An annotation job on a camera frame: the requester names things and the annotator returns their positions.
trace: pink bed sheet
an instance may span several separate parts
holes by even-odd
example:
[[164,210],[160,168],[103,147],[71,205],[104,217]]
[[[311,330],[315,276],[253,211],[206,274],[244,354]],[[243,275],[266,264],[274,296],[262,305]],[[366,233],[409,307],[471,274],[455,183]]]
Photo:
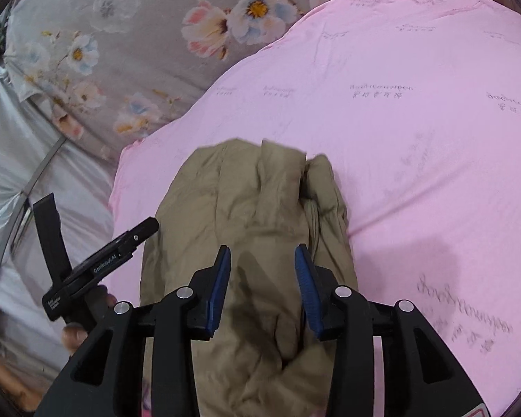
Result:
[[[360,291],[412,300],[500,416],[521,390],[521,16],[490,0],[322,5],[125,149],[115,231],[155,214],[193,150],[234,137],[328,156]],[[138,302],[141,259],[108,278],[119,299]]]

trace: finger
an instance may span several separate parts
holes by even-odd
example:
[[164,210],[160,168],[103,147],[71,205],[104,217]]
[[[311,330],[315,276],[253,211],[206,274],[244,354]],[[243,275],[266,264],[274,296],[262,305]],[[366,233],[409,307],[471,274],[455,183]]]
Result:
[[81,326],[66,326],[61,332],[61,343],[70,355],[73,355],[87,338],[87,332]]
[[116,303],[118,302],[118,300],[116,299],[116,297],[114,295],[111,295],[109,293],[106,297],[106,302],[108,303],[109,308],[113,308],[116,305]]

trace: gray strap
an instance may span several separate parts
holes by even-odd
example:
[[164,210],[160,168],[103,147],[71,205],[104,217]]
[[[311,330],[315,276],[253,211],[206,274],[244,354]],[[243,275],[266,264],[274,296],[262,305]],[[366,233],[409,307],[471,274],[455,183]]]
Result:
[[4,228],[4,232],[2,232],[2,238],[0,239],[0,266],[2,265],[2,259],[4,258],[4,253],[6,252],[6,248],[8,246],[8,242],[10,240],[11,234],[15,229],[15,225],[19,220],[19,217],[25,207],[29,199],[29,195],[31,194],[36,182],[43,174],[47,166],[50,164],[51,160],[56,155],[58,149],[64,144],[66,137],[64,135],[60,135],[60,138],[54,143],[54,146],[50,149],[47,156],[40,162],[40,165],[33,173],[31,180],[27,183],[23,191],[19,194],[19,199],[15,203],[14,210],[11,212],[11,216]]

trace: silver rivet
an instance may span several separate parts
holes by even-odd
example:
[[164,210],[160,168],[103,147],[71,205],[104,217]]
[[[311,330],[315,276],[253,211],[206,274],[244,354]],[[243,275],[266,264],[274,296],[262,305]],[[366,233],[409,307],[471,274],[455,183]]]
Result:
[[129,310],[129,302],[120,301],[114,306],[114,312],[118,315],[124,314]]
[[175,294],[178,295],[178,298],[181,298],[183,300],[193,295],[193,289],[189,287],[182,287],[179,288]]
[[404,312],[411,312],[415,306],[413,306],[411,301],[403,300],[399,302],[399,308]]
[[336,295],[338,295],[340,298],[349,298],[351,296],[351,294],[353,293],[351,291],[351,288],[345,287],[343,285],[336,288],[335,292],[336,292]]

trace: floral fabric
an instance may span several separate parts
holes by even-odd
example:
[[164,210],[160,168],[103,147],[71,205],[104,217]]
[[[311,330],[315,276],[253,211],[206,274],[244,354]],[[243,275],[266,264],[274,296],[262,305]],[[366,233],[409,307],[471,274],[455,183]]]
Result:
[[115,162],[184,115],[228,68],[329,0],[17,0],[6,65],[20,99]]

